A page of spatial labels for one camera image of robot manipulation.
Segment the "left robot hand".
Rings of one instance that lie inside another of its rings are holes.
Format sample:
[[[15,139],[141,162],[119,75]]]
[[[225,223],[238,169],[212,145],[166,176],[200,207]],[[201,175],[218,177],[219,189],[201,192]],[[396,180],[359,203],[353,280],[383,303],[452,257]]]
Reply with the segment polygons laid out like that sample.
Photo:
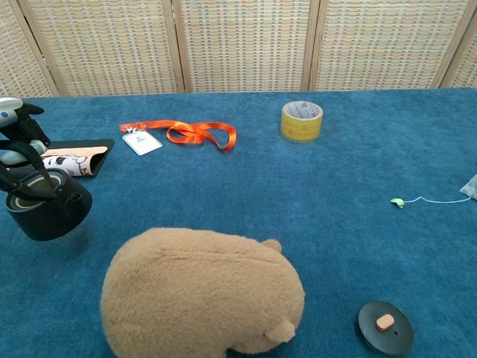
[[[20,98],[1,97],[1,173],[13,167],[31,164],[36,170],[44,169],[41,155],[50,146],[37,121],[31,115],[44,113],[44,109],[24,102]]]

